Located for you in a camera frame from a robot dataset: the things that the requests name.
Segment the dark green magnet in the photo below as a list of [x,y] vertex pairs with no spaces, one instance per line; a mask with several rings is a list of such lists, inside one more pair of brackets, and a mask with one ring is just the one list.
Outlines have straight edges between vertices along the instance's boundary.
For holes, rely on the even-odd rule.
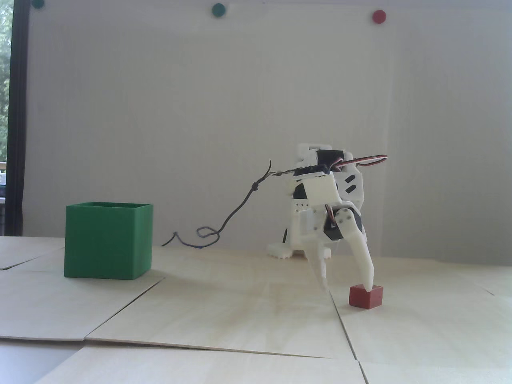
[[41,9],[45,6],[45,0],[32,0],[32,6],[36,9]]
[[222,17],[226,14],[226,6],[224,4],[217,3],[211,8],[211,12],[215,17]]

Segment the green box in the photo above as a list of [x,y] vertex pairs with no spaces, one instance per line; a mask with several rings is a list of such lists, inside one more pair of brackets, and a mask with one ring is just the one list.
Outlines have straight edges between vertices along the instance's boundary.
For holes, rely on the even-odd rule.
[[151,268],[152,242],[152,204],[68,205],[64,276],[136,279]]

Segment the robotic arm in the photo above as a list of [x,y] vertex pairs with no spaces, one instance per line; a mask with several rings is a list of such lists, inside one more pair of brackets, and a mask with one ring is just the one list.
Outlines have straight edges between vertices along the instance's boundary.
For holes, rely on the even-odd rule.
[[324,249],[330,242],[345,239],[356,258],[362,284],[367,292],[371,291],[374,268],[359,209],[353,202],[339,197],[333,172],[302,177],[300,182],[310,202],[313,226],[306,225],[301,236],[304,252],[317,279],[327,287]]
[[328,145],[300,144],[296,163],[300,171],[295,172],[290,185],[291,224],[283,244],[269,245],[268,253],[289,258],[303,251],[316,278],[327,289],[325,259],[331,255],[330,247],[345,239],[359,266],[363,286],[371,291],[374,268],[361,221],[364,192],[356,166],[385,159],[384,155],[354,159],[350,152],[335,151]]

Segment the foliage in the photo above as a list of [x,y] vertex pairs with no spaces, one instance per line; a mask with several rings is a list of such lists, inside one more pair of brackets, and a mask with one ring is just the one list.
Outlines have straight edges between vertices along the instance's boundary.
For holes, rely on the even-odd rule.
[[0,0],[0,161],[7,160],[7,116],[14,0]]

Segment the white backdrop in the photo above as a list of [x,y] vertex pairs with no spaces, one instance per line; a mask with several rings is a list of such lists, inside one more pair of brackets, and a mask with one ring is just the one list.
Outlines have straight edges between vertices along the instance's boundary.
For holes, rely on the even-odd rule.
[[[175,230],[193,242],[269,158],[288,168],[297,143],[318,142],[390,155],[364,169],[373,255],[512,264],[510,12],[386,8],[376,26],[373,10],[32,10],[25,234],[63,236],[66,204],[134,201],[154,203],[157,244]],[[283,191],[262,184],[219,246],[279,241]]]
[[512,264],[512,17],[395,13],[384,255]]
[[[65,206],[151,202],[157,244],[219,226],[268,159],[300,142],[386,152],[393,24],[372,8],[52,0],[30,16],[26,235],[63,236]],[[381,242],[385,166],[366,168],[363,219]],[[264,250],[288,220],[261,185],[219,246]]]

